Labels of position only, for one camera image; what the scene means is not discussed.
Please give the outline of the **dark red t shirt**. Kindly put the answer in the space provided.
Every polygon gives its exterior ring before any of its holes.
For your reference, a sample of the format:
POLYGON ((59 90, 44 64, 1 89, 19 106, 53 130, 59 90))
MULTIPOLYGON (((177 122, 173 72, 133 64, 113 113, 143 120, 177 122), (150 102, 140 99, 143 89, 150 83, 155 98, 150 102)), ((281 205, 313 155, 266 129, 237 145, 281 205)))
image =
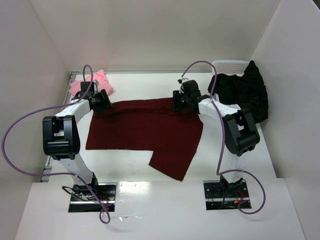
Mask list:
POLYGON ((118 101, 93 114, 85 148, 152 151, 149 166, 183 181, 202 132, 198 113, 174 111, 172 98, 118 101))

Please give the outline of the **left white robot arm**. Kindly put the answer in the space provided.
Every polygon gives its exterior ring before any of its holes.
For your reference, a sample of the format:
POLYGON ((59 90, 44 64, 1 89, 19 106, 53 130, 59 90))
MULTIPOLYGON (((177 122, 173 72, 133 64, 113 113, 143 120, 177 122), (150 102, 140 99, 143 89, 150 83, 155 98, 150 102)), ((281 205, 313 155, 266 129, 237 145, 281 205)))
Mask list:
POLYGON ((99 183, 80 155, 81 140, 77 123, 88 113, 102 114, 113 107, 105 89, 95 82, 83 81, 71 105, 42 120, 43 151, 58 161, 73 179, 73 192, 78 196, 99 194, 99 183))

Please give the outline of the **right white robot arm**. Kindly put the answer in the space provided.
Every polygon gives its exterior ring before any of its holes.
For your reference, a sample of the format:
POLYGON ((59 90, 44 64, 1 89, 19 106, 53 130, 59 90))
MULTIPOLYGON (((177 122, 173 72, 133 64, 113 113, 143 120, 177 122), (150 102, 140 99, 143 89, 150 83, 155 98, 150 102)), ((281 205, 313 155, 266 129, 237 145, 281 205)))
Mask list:
POLYGON ((178 80, 180 89, 173 91, 172 108, 175 111, 192 110, 219 123, 222 129, 222 153, 217 166, 219 188, 225 196, 240 188, 243 182, 245 154, 260 142, 252 113, 244 108, 227 106, 202 95, 195 80, 178 80))

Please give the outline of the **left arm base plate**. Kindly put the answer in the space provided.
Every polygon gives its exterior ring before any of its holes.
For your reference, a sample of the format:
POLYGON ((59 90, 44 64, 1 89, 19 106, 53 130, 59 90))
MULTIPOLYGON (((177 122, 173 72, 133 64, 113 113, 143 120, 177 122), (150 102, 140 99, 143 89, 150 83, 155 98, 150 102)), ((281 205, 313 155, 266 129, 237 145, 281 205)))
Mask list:
MULTIPOLYGON (((61 188, 70 195, 69 213, 89 213, 102 210, 101 205, 84 185, 62 186, 61 188)), ((96 196, 107 206, 109 212, 115 211, 116 190, 115 182, 99 183, 94 189, 96 196)))

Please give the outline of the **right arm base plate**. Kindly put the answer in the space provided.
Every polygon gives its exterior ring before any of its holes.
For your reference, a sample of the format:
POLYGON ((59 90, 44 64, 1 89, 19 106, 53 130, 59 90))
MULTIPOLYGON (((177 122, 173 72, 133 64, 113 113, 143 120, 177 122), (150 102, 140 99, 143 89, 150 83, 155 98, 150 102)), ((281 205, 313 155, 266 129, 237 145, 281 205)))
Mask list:
POLYGON ((241 204, 242 209, 251 209, 250 195, 244 180, 235 190, 226 192, 218 180, 204 181, 204 197, 207 211, 233 210, 241 204))

